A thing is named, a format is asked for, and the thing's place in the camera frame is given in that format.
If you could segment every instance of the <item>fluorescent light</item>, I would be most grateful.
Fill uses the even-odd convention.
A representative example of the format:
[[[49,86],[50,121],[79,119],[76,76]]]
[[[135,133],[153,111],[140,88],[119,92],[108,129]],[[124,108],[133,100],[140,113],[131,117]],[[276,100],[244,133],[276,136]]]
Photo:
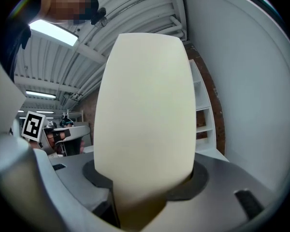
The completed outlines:
[[[51,111],[37,111],[39,114],[53,114],[54,112]]]
[[[77,37],[74,34],[43,20],[32,22],[29,26],[31,30],[46,34],[71,46],[74,46],[77,41]]]
[[[40,92],[33,92],[33,91],[26,91],[26,94],[28,95],[36,95],[36,96],[42,96],[42,97],[47,97],[47,98],[53,98],[55,99],[56,96],[55,95],[50,95],[50,94],[45,94],[45,93],[40,93]]]

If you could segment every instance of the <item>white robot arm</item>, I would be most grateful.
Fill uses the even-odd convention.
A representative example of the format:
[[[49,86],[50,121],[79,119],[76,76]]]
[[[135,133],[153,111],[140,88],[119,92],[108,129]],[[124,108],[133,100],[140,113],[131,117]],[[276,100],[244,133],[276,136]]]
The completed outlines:
[[[22,136],[36,141],[47,155],[55,153],[49,143],[47,135],[52,134],[55,145],[60,146],[64,156],[79,154],[81,139],[90,133],[88,126],[56,128],[53,122],[49,122],[45,115],[29,111],[22,129]]]

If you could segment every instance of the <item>person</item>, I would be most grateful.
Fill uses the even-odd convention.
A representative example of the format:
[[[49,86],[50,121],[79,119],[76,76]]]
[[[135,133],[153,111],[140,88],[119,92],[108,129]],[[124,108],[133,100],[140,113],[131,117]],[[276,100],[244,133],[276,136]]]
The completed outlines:
[[[0,27],[0,63],[14,81],[17,53],[25,49],[31,30],[29,23],[43,19],[51,23],[84,23],[97,14],[98,0],[1,0],[0,21],[8,18]],[[50,145],[55,143],[48,137]]]
[[[49,134],[47,134],[46,136],[47,136],[48,143],[49,143],[49,145],[53,148],[53,150],[54,150],[57,154],[62,154],[60,146],[56,146],[56,145],[55,145],[55,139],[54,139],[53,134],[52,134],[52,133],[49,133]],[[60,133],[60,138],[61,138],[61,140],[65,139],[65,134],[64,134],[64,132],[61,132],[61,133]],[[41,147],[39,146],[38,142],[36,142],[36,141],[34,141],[34,140],[29,140],[28,142],[29,142],[31,148],[33,148],[33,149],[41,149]],[[79,151],[80,154],[83,153],[83,151],[84,151],[84,146],[85,146],[85,142],[82,140],[82,141],[81,141],[81,144],[80,144],[80,151]]]
[[[73,127],[74,126],[74,122],[71,119],[68,118],[68,115],[65,115],[64,118],[60,122],[60,126],[62,128]]]

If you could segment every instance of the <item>white pipe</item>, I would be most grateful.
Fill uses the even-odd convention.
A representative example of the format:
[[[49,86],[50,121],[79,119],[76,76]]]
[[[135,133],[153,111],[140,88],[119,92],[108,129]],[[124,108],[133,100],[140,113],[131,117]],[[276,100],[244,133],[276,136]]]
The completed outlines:
[[[70,109],[70,107],[71,106],[73,107],[75,104],[77,104],[77,101],[72,100],[72,99],[68,99],[67,103],[65,104],[65,107],[69,108],[69,110],[72,110],[72,109]]]
[[[93,86],[87,93],[83,95],[83,99],[85,99],[91,92],[93,92],[95,89],[98,88],[98,86],[101,84],[102,80],[98,82],[95,86]]]
[[[100,75],[91,85],[89,85],[85,90],[84,90],[84,92],[83,92],[83,96],[84,96],[84,94],[86,94],[93,86],[95,86],[96,85],[96,83],[97,83],[97,81],[100,81],[101,79],[102,79],[102,77],[103,77],[103,74],[102,75]]]
[[[74,99],[77,99],[79,95],[81,95],[83,90],[88,86],[88,84],[105,69],[106,63],[104,63],[100,68],[97,69],[96,72],[81,86],[78,92],[73,95]]]
[[[156,32],[156,33],[167,34],[167,33],[171,33],[171,32],[183,29],[183,25],[174,16],[170,16],[170,20],[176,25],[175,27],[164,29],[164,30],[161,30],[161,31]]]
[[[172,0],[176,18],[180,19],[184,29],[187,29],[187,20],[183,0]]]
[[[174,34],[174,35],[172,35],[172,36],[173,36],[173,37],[177,37],[177,38],[181,38],[181,37],[184,36],[184,33],[183,33],[183,31],[180,31],[179,33]]]
[[[102,54],[98,53],[97,51],[91,49],[89,46],[82,43],[78,44],[78,46],[76,47],[76,51],[100,64],[104,64],[107,61],[107,58],[104,57]]]
[[[73,110],[77,104],[78,104],[78,101],[74,101],[74,105],[70,108],[70,110]]]
[[[124,0],[120,3],[117,3],[116,0],[110,0],[109,5],[107,6],[108,14],[106,15],[108,20],[112,20],[116,16],[120,15],[123,11],[125,11],[127,8],[131,8],[131,6],[135,6],[137,3],[143,0]],[[92,27],[92,25],[89,23],[84,25],[82,28],[83,33],[79,35],[78,40],[80,42],[87,42],[88,39],[91,39],[93,35],[97,32],[96,27]]]
[[[187,40],[187,30],[182,29],[182,32],[184,33],[184,41]]]
[[[120,26],[125,25],[128,28],[123,28],[122,31],[126,32],[130,28],[131,21],[134,22],[134,18],[138,18],[137,20],[143,21],[143,17],[139,17],[139,15],[151,14],[152,10],[158,10],[160,7],[164,5],[172,4],[171,0],[146,0],[142,3],[139,3],[135,6],[132,6],[127,10],[127,13],[122,13],[121,16],[116,16],[114,19],[110,20],[106,27],[102,28],[98,31],[94,37],[95,40],[92,40],[89,43],[90,48],[94,49],[96,46],[100,45],[100,42],[104,41],[108,35],[113,35],[114,31],[118,29]]]
[[[167,10],[160,10],[160,14],[157,13],[151,13],[151,14],[147,14],[144,15],[144,17],[142,17],[142,21],[133,21],[132,23],[130,23],[130,28],[128,30],[126,30],[126,33],[131,33],[131,32],[149,32],[150,30],[148,29],[148,24],[155,22],[155,20],[157,19],[157,16],[160,15],[161,18],[163,17],[170,17],[170,15],[172,14],[172,12],[167,11]],[[114,41],[115,39],[110,40],[109,38],[103,42],[101,42],[99,44],[99,48],[100,48],[100,52],[104,53],[106,49],[108,49],[109,47],[111,47],[112,45],[114,45]]]

